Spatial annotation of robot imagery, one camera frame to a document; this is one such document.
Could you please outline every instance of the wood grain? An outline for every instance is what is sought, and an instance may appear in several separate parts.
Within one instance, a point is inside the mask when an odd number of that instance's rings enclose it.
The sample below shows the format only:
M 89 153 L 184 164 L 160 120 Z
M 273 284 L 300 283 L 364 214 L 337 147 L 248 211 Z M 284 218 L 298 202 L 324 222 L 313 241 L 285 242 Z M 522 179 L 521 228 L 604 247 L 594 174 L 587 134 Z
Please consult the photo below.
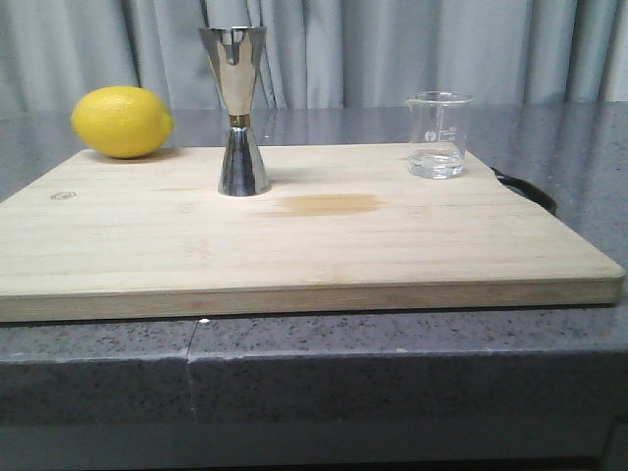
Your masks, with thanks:
M 218 193 L 223 148 L 85 150 L 0 204 L 0 321 L 611 303 L 624 271 L 468 154 L 262 147 L 273 188 Z

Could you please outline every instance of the jigger cup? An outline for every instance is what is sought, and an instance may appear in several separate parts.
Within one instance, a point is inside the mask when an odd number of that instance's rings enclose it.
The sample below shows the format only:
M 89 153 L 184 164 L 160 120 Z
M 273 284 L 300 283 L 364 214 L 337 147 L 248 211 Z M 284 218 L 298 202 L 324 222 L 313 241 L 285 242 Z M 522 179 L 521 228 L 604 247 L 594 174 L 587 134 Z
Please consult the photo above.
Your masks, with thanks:
M 228 196 L 252 196 L 270 189 L 250 111 L 265 27 L 202 27 L 203 47 L 218 90 L 229 112 L 230 128 L 218 190 Z

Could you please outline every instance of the yellow lemon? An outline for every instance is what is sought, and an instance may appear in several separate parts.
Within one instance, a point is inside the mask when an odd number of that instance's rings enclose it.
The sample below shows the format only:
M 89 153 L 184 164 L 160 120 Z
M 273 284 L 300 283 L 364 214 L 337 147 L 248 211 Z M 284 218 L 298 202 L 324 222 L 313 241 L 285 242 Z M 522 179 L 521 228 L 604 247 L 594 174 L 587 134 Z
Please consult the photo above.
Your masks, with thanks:
M 157 150 L 175 127 L 159 96 L 137 86 L 106 86 L 90 91 L 77 103 L 70 122 L 89 147 L 119 158 Z

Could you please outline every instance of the gold band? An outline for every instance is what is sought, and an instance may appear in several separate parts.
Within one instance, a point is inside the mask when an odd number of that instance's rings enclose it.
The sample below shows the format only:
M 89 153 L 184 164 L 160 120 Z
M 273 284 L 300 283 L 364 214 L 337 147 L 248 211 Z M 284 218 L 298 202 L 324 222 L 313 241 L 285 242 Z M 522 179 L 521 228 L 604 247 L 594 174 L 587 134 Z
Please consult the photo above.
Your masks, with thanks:
M 229 125 L 232 128 L 248 128 L 251 126 L 250 115 L 229 115 Z

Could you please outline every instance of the black handle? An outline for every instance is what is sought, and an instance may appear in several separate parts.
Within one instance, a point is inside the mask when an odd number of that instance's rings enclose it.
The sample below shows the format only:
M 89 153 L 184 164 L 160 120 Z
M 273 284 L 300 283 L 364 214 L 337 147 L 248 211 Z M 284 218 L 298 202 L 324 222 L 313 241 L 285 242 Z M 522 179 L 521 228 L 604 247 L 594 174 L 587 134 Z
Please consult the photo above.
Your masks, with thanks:
M 525 180 L 516 179 L 511 177 L 510 175 L 506 175 L 500 172 L 495 167 L 491 167 L 491 170 L 495 172 L 495 176 L 497 180 L 505 185 L 511 186 L 513 188 L 518 189 L 523 196 L 528 198 L 530 201 L 534 201 L 538 205 L 545 208 L 550 214 L 556 215 L 556 202 L 553 200 L 551 196 L 545 193 L 540 188 L 534 186 L 530 182 L 526 182 Z

